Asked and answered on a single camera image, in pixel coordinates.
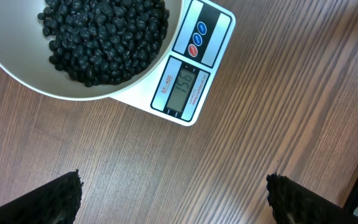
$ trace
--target bowl rim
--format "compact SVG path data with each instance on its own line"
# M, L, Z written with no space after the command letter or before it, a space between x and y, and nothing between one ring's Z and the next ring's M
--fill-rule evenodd
M43 90L39 90L38 88L32 86L32 85L29 85L27 84L25 81L21 80L20 78L18 78L17 76L15 76L11 71L9 71L1 62L0 62L0 67L6 72L8 73L13 79L15 79L16 81L18 81L19 83L23 84L24 86L26 86L27 88L30 88L31 90L34 90L38 93L41 93L43 95L46 95L46 96L50 96L50 97L53 97L53 98L57 98L57 99L61 99L61 100L70 100L70 101L91 101L91 100L100 100L100 99L103 99L103 98L107 98L107 97L111 97L111 96L114 96L116 94L120 94L130 88L132 88L133 86L135 86L136 84L140 83L142 80L144 80L146 77L148 77L162 62L162 60L165 59L165 57L167 56L167 54L169 53L169 51L171 51L171 48L172 48L172 45L175 43L175 39L176 39L176 36L178 35L179 33L179 30L180 30L180 27L181 27L181 20L183 18L183 8L184 8L184 2L185 0L173 0L173 1L180 1L181 3L181 6L180 6L180 13L179 13L179 22L178 22L178 25L177 25L177 28L175 29L175 32L173 33L173 38L172 40L170 41L170 43L168 44L168 47L167 49L164 51L164 53L162 54L162 56L160 57L160 59L154 64L153 67L150 68L150 70L142 75L138 80L136 80L134 83L131 83L130 85L124 87L124 88L121 88L119 90L116 90L112 93L108 93L108 94L104 94L104 95L100 95L100 96L94 96L94 97L81 97L81 98L78 98L78 97L66 97L66 96L60 96L60 95L55 95L55 94L52 94L52 93L47 93L46 91L43 91Z

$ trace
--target wooden table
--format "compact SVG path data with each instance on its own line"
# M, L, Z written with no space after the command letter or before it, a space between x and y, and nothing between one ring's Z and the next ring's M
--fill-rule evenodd
M215 2L237 27L190 128L49 98L0 69L0 205L77 168L77 223L274 223L273 172L343 205L358 172L358 1Z

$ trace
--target pile of black beans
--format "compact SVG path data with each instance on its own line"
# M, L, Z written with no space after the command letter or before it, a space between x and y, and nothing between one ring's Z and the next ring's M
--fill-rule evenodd
M119 85L143 72L167 36L163 0L45 0L38 14L49 62L85 86Z

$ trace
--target white scale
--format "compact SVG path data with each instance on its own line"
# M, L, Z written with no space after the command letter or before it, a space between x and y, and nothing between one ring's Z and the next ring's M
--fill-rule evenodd
M112 98L175 123L196 123L236 18L209 0L185 0L171 51L144 80Z

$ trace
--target red button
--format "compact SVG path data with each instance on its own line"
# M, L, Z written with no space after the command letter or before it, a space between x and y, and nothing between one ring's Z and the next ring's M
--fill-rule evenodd
M194 44L190 44L190 45L189 45L189 54L190 54L192 57L197 57L197 55L198 55L198 49L197 49L196 45L194 45Z

